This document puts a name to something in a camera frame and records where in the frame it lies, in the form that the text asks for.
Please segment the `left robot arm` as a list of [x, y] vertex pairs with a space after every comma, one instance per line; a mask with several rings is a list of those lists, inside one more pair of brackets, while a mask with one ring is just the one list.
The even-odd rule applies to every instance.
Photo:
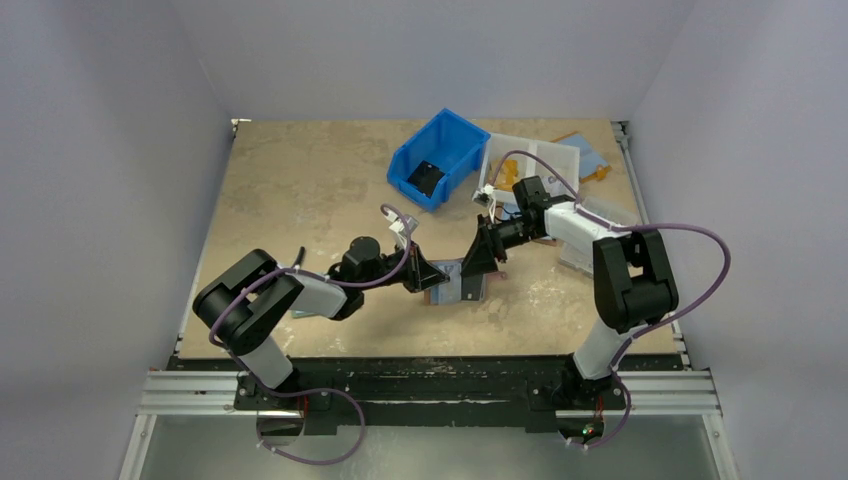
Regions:
[[266, 251], [254, 249], [204, 287], [192, 311], [209, 328], [212, 341], [260, 382], [260, 397], [284, 409], [297, 399], [296, 369], [272, 332], [287, 312], [341, 321], [363, 306], [370, 289], [400, 284], [419, 293], [448, 280], [416, 243], [387, 255], [376, 239], [360, 236], [324, 275], [282, 267]]

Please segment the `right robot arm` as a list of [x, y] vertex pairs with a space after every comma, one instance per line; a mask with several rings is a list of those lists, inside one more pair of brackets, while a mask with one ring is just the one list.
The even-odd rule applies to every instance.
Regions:
[[551, 195], [538, 176], [512, 187], [519, 213], [501, 223], [479, 216], [462, 260], [462, 277], [494, 273], [507, 251], [543, 237], [591, 258], [598, 314], [589, 335], [565, 361], [551, 392], [557, 406], [584, 407], [612, 384], [614, 369], [636, 334], [656, 326], [679, 303], [665, 245], [655, 229], [629, 232], [595, 217], [570, 195]]

